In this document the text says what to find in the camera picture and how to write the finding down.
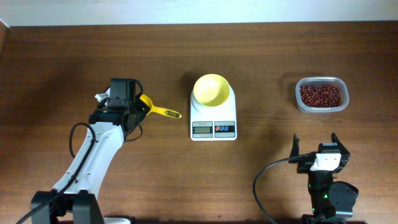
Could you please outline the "yellow plastic measuring scoop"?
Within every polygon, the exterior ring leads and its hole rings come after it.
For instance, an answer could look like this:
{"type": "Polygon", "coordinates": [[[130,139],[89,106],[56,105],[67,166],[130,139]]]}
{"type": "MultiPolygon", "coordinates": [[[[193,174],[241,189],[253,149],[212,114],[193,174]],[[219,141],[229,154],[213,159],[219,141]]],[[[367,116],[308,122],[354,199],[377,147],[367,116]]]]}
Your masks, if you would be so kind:
{"type": "Polygon", "coordinates": [[[177,111],[155,106],[153,104],[152,100],[147,95],[141,95],[140,99],[150,108],[148,114],[149,113],[157,113],[162,116],[166,116],[169,118],[176,118],[176,119],[179,119],[182,117],[182,115],[177,111]]]}

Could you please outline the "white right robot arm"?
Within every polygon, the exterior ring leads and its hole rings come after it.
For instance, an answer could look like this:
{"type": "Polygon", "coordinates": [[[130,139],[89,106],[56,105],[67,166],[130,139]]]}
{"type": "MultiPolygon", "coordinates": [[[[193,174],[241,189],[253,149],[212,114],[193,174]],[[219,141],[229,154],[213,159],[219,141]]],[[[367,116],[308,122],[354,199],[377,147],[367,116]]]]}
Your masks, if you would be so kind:
{"type": "Polygon", "coordinates": [[[359,196],[355,186],[335,181],[334,175],[343,170],[350,153],[335,133],[331,141],[318,145],[318,150],[299,153],[299,138],[293,137],[288,163],[297,164],[298,174],[307,174],[307,189],[312,213],[302,215],[301,223],[346,223],[353,216],[353,207],[359,196]]]}

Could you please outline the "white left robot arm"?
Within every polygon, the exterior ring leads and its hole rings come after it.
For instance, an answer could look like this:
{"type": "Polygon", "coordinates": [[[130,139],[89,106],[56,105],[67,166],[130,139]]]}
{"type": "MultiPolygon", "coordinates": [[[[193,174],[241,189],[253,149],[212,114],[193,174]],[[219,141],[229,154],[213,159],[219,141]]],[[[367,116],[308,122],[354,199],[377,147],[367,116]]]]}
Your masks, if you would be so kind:
{"type": "Polygon", "coordinates": [[[80,150],[62,178],[50,191],[38,191],[31,210],[20,219],[32,223],[59,223],[71,213],[71,223],[134,223],[134,217],[104,217],[98,194],[113,157],[128,141],[128,135],[141,129],[149,107],[140,99],[144,88],[139,80],[113,78],[109,88],[96,98],[99,103],[90,115],[80,150]]]}

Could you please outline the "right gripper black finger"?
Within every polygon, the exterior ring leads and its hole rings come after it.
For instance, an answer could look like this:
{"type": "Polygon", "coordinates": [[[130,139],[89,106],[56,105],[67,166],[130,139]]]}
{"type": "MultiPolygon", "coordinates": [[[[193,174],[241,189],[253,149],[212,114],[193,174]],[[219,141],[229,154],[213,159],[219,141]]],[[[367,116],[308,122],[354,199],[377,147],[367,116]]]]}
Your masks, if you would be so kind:
{"type": "Polygon", "coordinates": [[[298,163],[300,158],[299,158],[299,141],[300,139],[296,134],[294,134],[293,137],[293,143],[292,143],[292,150],[290,152],[289,160],[288,163],[298,163]]]}
{"type": "Polygon", "coordinates": [[[331,134],[331,141],[337,149],[345,149],[344,145],[338,139],[336,133],[331,134]]]}

